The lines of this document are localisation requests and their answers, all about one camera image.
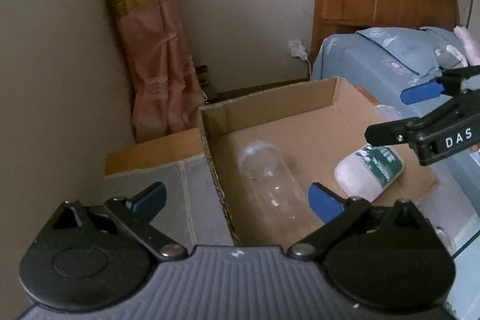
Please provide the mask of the tall clear plastic jar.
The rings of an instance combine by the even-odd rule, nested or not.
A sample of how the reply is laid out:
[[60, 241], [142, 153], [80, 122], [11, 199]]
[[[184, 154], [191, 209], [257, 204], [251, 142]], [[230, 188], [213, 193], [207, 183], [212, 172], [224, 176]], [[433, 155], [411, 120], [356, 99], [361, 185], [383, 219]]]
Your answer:
[[322, 225], [277, 146], [251, 142], [238, 156], [238, 169], [270, 232], [307, 235]]

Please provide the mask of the white green medical container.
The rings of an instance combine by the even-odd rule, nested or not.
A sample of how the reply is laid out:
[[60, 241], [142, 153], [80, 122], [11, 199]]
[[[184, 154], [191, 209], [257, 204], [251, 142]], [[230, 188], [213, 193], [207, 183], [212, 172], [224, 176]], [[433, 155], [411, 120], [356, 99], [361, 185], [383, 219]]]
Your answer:
[[334, 177], [347, 196], [373, 202], [403, 170], [402, 158], [391, 147], [365, 145], [337, 164]]

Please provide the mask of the pink folded cloth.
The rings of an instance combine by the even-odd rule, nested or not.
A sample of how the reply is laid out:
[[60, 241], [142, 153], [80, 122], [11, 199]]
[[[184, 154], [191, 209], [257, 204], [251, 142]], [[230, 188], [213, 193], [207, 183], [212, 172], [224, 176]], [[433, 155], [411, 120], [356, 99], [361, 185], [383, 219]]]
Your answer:
[[462, 43], [465, 49], [466, 58], [471, 67], [480, 65], [480, 46], [479, 42], [471, 35], [465, 27], [456, 26], [454, 28], [456, 38]]

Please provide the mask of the pink patterned curtain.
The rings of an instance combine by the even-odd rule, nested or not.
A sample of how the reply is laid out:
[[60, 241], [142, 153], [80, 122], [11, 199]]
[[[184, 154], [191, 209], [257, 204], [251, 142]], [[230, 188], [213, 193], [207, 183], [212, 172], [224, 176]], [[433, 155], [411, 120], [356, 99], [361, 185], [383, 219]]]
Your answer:
[[111, 0], [143, 143], [196, 127], [205, 100], [175, 0]]

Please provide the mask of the open cardboard box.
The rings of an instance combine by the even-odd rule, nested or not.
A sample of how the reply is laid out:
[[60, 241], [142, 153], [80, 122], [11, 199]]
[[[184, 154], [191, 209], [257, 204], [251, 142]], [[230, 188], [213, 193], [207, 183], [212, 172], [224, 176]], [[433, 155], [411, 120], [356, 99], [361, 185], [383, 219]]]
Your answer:
[[[288, 248], [323, 222], [307, 201], [313, 183], [345, 196], [335, 167], [365, 146], [368, 126], [385, 122], [377, 108], [343, 78], [303, 82], [208, 105], [199, 111], [202, 144], [233, 242]], [[298, 195], [273, 200], [239, 171], [252, 142], [273, 144]]]

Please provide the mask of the blue floral pillow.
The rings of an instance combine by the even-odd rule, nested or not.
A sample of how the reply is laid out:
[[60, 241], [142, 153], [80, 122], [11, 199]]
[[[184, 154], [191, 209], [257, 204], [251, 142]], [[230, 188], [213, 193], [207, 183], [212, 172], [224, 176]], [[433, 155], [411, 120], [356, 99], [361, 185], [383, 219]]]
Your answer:
[[434, 54], [437, 48], [450, 44], [465, 55], [462, 43], [454, 33], [443, 28], [376, 27], [360, 30], [357, 33], [382, 47], [420, 77], [442, 70]]

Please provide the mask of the blue floral bed sheet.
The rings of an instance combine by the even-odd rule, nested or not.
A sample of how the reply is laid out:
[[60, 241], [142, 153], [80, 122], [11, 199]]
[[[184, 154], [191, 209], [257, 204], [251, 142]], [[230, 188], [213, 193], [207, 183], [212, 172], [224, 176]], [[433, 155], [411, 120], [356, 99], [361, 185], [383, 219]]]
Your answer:
[[[444, 95], [412, 105], [400, 101], [406, 88], [422, 85], [440, 76], [438, 70], [420, 77], [357, 32], [327, 37], [313, 66], [313, 79], [339, 76], [355, 87], [366, 88], [381, 104], [387, 119], [422, 117], [448, 99]], [[478, 224], [473, 235], [459, 249], [452, 250], [443, 233], [435, 226], [440, 240], [454, 257], [456, 280], [446, 306], [457, 319], [479, 317], [479, 148], [470, 147], [440, 162], [459, 184], [477, 212]]]

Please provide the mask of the grey plush toy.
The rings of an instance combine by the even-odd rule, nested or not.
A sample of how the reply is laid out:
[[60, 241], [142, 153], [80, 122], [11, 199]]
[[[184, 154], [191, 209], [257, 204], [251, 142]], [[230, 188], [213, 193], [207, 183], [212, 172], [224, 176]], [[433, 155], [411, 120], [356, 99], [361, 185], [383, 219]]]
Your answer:
[[439, 67], [443, 70], [467, 67], [469, 65], [465, 55], [450, 44], [437, 48], [434, 54]]

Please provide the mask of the white wall charger plug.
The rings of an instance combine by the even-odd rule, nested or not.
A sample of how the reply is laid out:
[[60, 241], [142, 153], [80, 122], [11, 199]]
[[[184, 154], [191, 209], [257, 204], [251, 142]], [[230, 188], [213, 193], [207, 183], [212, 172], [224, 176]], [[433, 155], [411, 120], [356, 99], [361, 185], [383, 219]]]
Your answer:
[[290, 56], [299, 58], [307, 65], [308, 77], [312, 74], [312, 65], [309, 61], [308, 52], [301, 39], [290, 40], [288, 43]]

